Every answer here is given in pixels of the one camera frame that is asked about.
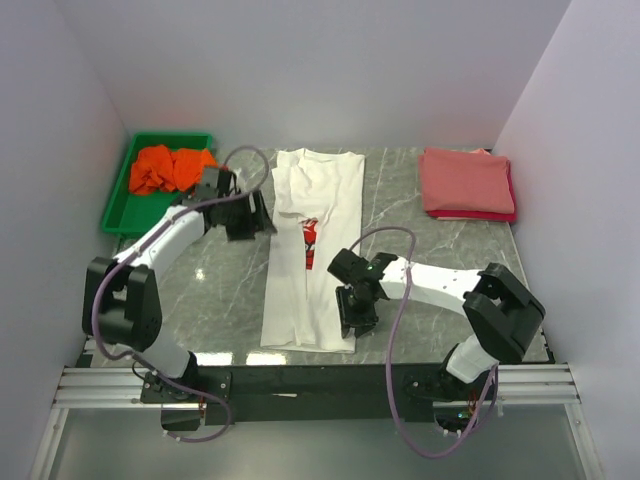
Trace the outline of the white printed t-shirt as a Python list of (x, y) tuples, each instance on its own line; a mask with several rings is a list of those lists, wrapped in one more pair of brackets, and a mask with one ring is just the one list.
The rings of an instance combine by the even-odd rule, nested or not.
[(317, 353), (355, 351), (344, 334), (328, 267), (362, 232), (366, 158), (346, 152), (281, 151), (260, 345)]

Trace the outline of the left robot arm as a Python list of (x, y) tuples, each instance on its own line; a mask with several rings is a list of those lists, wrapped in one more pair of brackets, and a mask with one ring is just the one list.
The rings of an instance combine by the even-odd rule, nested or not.
[(96, 257), (87, 267), (83, 331), (108, 360), (130, 358), (154, 371), (179, 402), (199, 392), (199, 367), (195, 354), (163, 325), (158, 280), (213, 228), (223, 228), (229, 241), (275, 234), (260, 187), (245, 191), (238, 177), (226, 167), (206, 168), (200, 182), (176, 197), (132, 246), (113, 258)]

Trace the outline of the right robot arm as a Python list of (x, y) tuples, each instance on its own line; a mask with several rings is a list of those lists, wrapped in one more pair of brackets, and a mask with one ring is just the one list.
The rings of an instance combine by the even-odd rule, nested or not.
[(406, 391), (440, 402), (465, 399), (498, 364), (523, 361), (546, 315), (541, 302), (504, 265), (455, 270), (411, 262), (390, 253), (367, 260), (342, 249), (328, 267), (340, 285), (336, 298), (343, 334), (360, 337), (377, 325), (379, 300), (416, 301), (465, 317), (472, 335), (441, 366), (404, 380)]

